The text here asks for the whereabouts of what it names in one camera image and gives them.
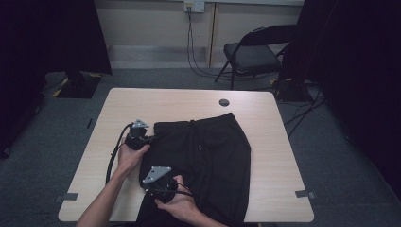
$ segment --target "gray carpet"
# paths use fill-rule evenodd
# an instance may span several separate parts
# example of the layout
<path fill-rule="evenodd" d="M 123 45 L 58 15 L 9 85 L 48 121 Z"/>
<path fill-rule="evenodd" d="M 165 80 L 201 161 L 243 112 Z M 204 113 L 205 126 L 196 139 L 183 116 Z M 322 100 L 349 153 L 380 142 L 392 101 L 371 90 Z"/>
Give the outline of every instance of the gray carpet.
<path fill-rule="evenodd" d="M 47 75 L 48 85 L 62 77 L 63 73 Z M 235 88 L 269 86 L 273 77 L 236 81 Z M 54 98 L 56 88 L 44 92 L 42 109 L 12 145 L 11 156 L 0 160 L 0 226 L 74 226 L 58 220 L 61 204 L 53 199 L 68 190 L 113 87 L 227 90 L 229 81 L 214 83 L 190 69 L 120 69 L 103 78 L 92 99 Z M 316 88 L 310 93 L 315 95 Z M 306 110 L 307 106 L 299 110 L 301 104 L 279 103 L 283 121 Z M 289 141 L 306 190 L 317 195 L 311 200 L 315 219 L 277 226 L 401 226 L 399 201 L 363 153 L 347 141 L 325 104 L 306 116 Z"/>

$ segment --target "beige wall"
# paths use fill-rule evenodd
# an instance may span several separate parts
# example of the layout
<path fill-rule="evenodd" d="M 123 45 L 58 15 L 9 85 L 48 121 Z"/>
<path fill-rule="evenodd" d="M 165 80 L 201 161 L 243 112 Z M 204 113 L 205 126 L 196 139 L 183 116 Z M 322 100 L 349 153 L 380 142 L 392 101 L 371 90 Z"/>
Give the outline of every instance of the beige wall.
<path fill-rule="evenodd" d="M 106 45 L 187 46 L 189 19 L 183 1 L 96 0 L 96 7 Z M 224 62 L 221 53 L 226 43 L 238 42 L 261 26 L 296 24 L 301 9 L 206 2 L 204 13 L 192 13 L 194 46 L 206 48 L 206 62 L 211 65 Z"/>

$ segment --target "human arm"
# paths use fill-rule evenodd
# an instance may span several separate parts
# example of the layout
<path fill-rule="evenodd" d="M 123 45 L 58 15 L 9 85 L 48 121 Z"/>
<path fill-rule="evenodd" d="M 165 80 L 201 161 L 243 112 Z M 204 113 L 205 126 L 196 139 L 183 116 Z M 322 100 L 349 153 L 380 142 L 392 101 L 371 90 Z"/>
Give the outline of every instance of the human arm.
<path fill-rule="evenodd" d="M 117 169 L 103 190 L 83 212 L 77 226 L 107 226 L 123 182 L 149 148 L 150 145 L 144 145 L 139 150 L 133 150 L 125 144 L 121 145 L 118 151 Z"/>
<path fill-rule="evenodd" d="M 178 190 L 190 193 L 188 189 L 183 187 L 183 177 L 181 175 L 174 177 L 179 184 Z M 176 194 L 172 201 L 164 204 L 159 200 L 155 200 L 157 207 L 166 210 L 174 218 L 187 222 L 195 227 L 222 227 L 225 226 L 204 215 L 196 206 L 192 197 Z"/>

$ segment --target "forearm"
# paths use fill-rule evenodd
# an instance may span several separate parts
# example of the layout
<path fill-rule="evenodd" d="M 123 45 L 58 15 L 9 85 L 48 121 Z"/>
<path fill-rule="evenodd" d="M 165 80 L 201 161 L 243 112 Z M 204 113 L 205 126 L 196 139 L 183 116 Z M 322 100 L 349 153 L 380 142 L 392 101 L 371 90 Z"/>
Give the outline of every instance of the forearm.
<path fill-rule="evenodd" d="M 189 224 L 195 226 L 195 227 L 223 227 L 226 225 L 223 225 L 206 215 L 204 215 L 201 212 L 197 212 L 193 215 L 191 220 L 188 221 Z"/>
<path fill-rule="evenodd" d="M 107 226 L 126 176 L 127 173 L 119 168 L 115 171 L 110 181 L 82 214 L 77 226 Z"/>

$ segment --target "metal bracket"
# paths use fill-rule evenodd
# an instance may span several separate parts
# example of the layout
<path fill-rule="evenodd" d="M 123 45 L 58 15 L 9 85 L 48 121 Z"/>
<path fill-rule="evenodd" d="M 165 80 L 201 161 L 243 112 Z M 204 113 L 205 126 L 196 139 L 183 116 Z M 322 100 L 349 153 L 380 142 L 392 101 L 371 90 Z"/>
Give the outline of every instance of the metal bracket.
<path fill-rule="evenodd" d="M 159 178 L 165 176 L 167 172 L 171 171 L 171 167 L 152 166 L 147 177 L 142 180 L 143 183 L 153 183 Z"/>
<path fill-rule="evenodd" d="M 306 190 L 296 191 L 295 195 L 297 196 L 297 198 L 301 198 L 301 197 L 309 197 L 310 199 L 316 198 L 315 192 L 307 192 Z"/>
<path fill-rule="evenodd" d="M 61 196 L 55 196 L 54 202 L 62 203 L 63 201 L 76 201 L 78 197 L 78 193 L 64 193 Z"/>
<path fill-rule="evenodd" d="M 143 120 L 141 119 L 136 119 L 135 122 L 133 122 L 132 124 L 132 128 L 148 128 L 149 124 L 145 123 Z"/>

